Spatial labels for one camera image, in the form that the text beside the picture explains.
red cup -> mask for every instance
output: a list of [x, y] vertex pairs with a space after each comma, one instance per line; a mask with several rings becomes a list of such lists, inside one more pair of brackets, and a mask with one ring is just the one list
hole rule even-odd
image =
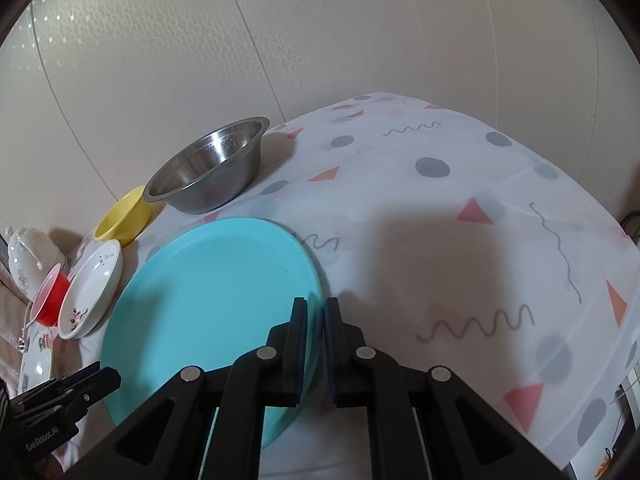
[[58, 324], [62, 301], [69, 290], [69, 279], [60, 271], [60, 267], [60, 264], [57, 264], [49, 271], [36, 297], [33, 298], [30, 319], [44, 326]]

patterned tablecloth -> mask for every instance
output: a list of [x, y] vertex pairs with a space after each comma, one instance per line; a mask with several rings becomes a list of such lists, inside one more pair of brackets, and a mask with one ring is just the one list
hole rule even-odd
[[[257, 179], [229, 204], [156, 214], [124, 249], [121, 290], [203, 222], [276, 222], [309, 250], [326, 295], [368, 343], [405, 366], [449, 366], [564, 466], [638, 358], [640, 253], [616, 221], [509, 137], [398, 95], [357, 96], [280, 124], [262, 152]], [[72, 272], [97, 243], [85, 238]], [[56, 340], [59, 373], [100, 358], [105, 323]], [[370, 478], [364, 412], [331, 408], [321, 372], [316, 384], [263, 452], [261, 473]], [[92, 408], [64, 465], [110, 427], [103, 405]]]

white wall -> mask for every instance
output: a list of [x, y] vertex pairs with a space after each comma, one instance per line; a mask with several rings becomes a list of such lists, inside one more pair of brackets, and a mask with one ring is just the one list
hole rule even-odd
[[0, 47], [0, 227], [83, 234], [217, 126], [375, 90], [638, 204], [640, 67], [597, 0], [34, 0]]

metal bolt head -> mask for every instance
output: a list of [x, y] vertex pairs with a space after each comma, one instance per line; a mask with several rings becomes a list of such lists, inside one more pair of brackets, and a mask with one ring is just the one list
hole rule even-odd
[[260, 359], [273, 359], [278, 355], [278, 351], [273, 346], [261, 346], [255, 353]]
[[444, 366], [436, 366], [433, 370], [431, 370], [431, 377], [433, 377], [436, 381], [446, 383], [451, 378], [451, 370], [445, 368]]
[[183, 381], [195, 381], [200, 376], [200, 369], [197, 366], [187, 366], [180, 370], [180, 378]]
[[361, 346], [356, 350], [356, 355], [360, 359], [373, 359], [376, 356], [376, 349], [370, 346]]

metal bowl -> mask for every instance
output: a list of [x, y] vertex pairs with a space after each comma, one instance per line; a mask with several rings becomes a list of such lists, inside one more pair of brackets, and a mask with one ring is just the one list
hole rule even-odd
[[199, 214], [236, 197], [260, 169], [260, 138], [269, 127], [265, 117], [228, 124], [174, 155], [146, 184], [146, 202], [167, 202]]

